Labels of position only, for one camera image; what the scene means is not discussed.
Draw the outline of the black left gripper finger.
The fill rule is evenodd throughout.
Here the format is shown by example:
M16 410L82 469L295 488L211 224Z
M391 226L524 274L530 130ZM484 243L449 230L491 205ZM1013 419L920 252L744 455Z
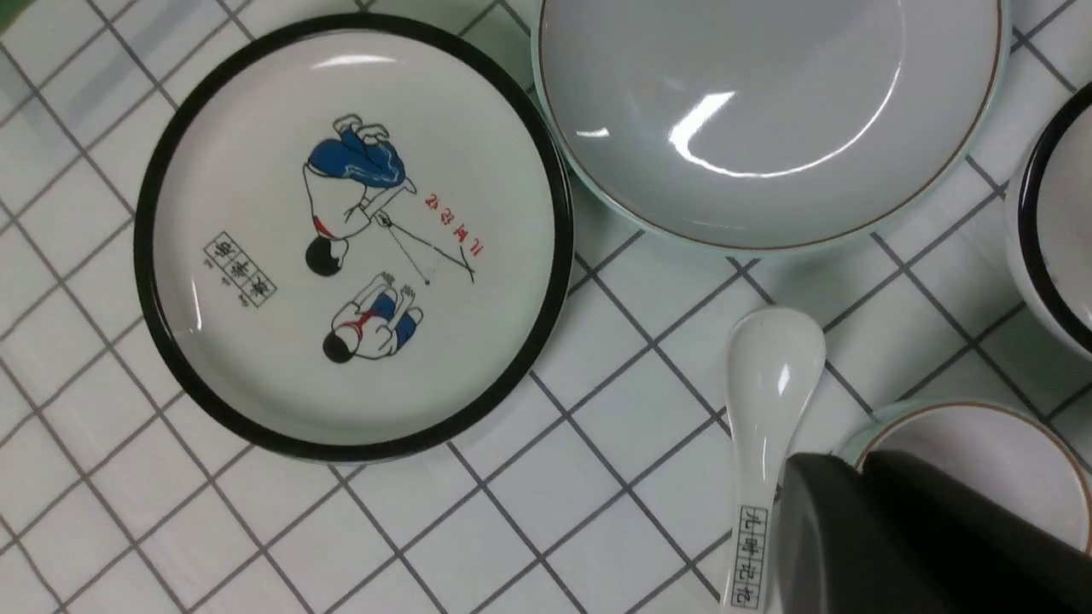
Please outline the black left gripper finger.
M1088 613L1089 556L909 452L799 452L772 544L784 613Z

